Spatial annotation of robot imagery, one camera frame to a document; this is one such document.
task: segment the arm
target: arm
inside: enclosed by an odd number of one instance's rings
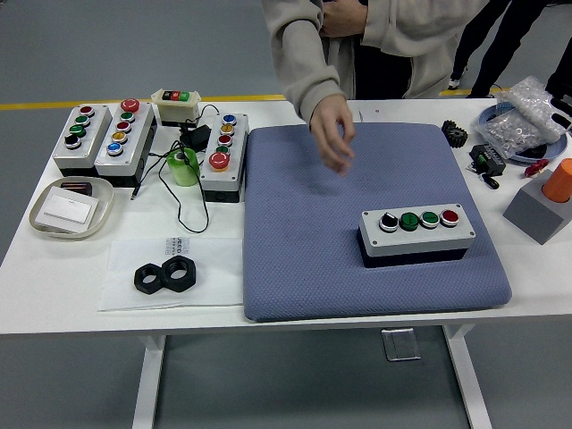
[[[321,1],[262,0],[273,66],[284,95],[310,124],[324,164],[344,174],[354,155],[349,143],[355,130],[338,72],[324,59],[318,34],[321,5]],[[338,124],[344,129],[343,136]]]

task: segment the gray block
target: gray block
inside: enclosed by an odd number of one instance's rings
[[[513,198],[504,217],[531,238],[544,244],[572,220],[572,201],[555,203],[543,194],[552,171],[546,170],[523,186]]]

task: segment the orange cylinder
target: orange cylinder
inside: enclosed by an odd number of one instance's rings
[[[555,203],[566,203],[572,197],[572,158],[562,160],[556,171],[544,183],[543,194]]]

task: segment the white table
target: white table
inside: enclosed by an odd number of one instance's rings
[[[139,196],[130,201],[132,189],[115,189],[113,210],[96,234],[81,241],[57,240],[34,231],[28,212],[39,193],[61,174],[49,160],[0,268],[0,335],[125,333],[146,344],[133,427],[153,425],[156,394],[163,359],[165,335],[221,331],[287,331],[364,327],[443,325],[459,385],[473,427],[491,427],[468,355],[464,335],[477,323],[507,322],[572,315],[572,228],[559,232],[541,246],[524,234],[502,213],[528,179],[524,168],[509,164],[492,190],[468,171],[468,152],[482,143],[471,129],[484,108],[494,100],[392,100],[351,102],[356,121],[360,112],[379,111],[379,122],[432,123],[441,127],[452,120],[469,131],[466,145],[453,152],[473,199],[499,253],[513,291],[503,307],[479,311],[386,315],[303,320],[257,324],[243,315],[242,306],[185,307],[130,312],[97,312],[110,245],[118,239],[164,239],[186,236],[176,220],[176,203],[163,184],[151,174]],[[216,103],[226,113],[248,115],[250,129],[303,123],[284,101]],[[210,124],[215,110],[203,118]],[[173,129],[159,127],[152,150],[165,151],[174,139]],[[572,149],[551,163],[554,169]],[[177,189],[184,198],[182,216],[199,225],[204,219],[198,187]],[[244,203],[209,203],[211,224],[201,237],[241,238]]]

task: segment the control box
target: control box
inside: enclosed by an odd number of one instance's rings
[[[156,132],[151,103],[123,100],[104,136],[95,166],[100,177],[119,188],[139,184]]]
[[[111,120],[106,105],[78,105],[71,110],[52,154],[63,176],[98,176],[94,163]]]
[[[218,114],[206,146],[200,181],[205,200],[238,203],[248,139],[248,116]]]
[[[161,125],[164,127],[180,127],[182,124],[191,128],[197,127],[200,101],[197,91],[159,89],[151,95],[151,101],[156,104]]]
[[[357,231],[367,268],[460,259],[474,240],[461,204],[362,212]]]

